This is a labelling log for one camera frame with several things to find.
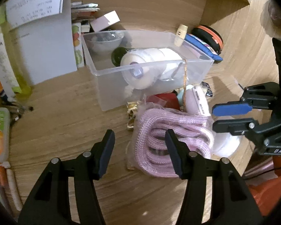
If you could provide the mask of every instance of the pink rope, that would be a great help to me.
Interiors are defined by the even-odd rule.
[[[197,151],[210,158],[214,143],[211,131],[207,129],[208,117],[190,116],[171,109],[146,110],[139,122],[135,141],[135,159],[139,168],[155,177],[177,177],[170,156],[154,154],[150,148],[165,151],[166,130],[173,129],[179,141],[185,142],[191,151]]]

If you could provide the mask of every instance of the screw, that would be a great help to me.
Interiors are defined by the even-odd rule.
[[[249,123],[249,128],[253,129],[255,127],[255,123]]]
[[[224,157],[224,158],[222,158],[222,162],[225,164],[228,164],[230,161],[228,158]]]
[[[90,157],[91,156],[91,152],[90,151],[85,151],[82,155],[84,156],[84,157]]]
[[[263,143],[264,143],[265,146],[268,146],[268,144],[270,143],[270,141],[269,141],[269,139],[265,139],[265,140],[263,141]]]
[[[198,155],[197,152],[195,151],[190,151],[189,154],[188,154],[190,157],[196,157]]]
[[[59,159],[57,157],[54,157],[52,160],[51,160],[51,163],[53,164],[56,164],[59,162]]]

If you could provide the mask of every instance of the bottle cap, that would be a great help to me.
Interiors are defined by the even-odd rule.
[[[5,4],[0,6],[0,25],[6,21]]]

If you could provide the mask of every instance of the transparent plastic bin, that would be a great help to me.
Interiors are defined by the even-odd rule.
[[[114,40],[112,38],[110,41],[96,41],[97,38],[110,39],[110,35],[115,34],[117,36]],[[82,36],[82,46],[86,65],[96,77],[98,101],[103,111],[125,105],[127,101],[141,100],[143,95],[164,93],[182,87],[185,68],[183,59],[187,62],[188,84],[200,83],[214,62],[201,50],[169,32],[126,30],[87,33]],[[179,54],[182,60],[140,64],[133,62],[130,65],[116,67],[112,63],[111,54],[117,47],[169,48]],[[165,68],[171,68],[172,71],[166,74],[163,71]],[[134,76],[133,80],[134,78],[139,80],[140,77],[142,85],[147,87],[136,89],[128,84],[127,77],[131,75]]]

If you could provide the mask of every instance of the bowl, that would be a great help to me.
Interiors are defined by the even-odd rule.
[[[124,37],[122,32],[106,31],[84,35],[89,50],[97,54],[111,53],[117,48]]]

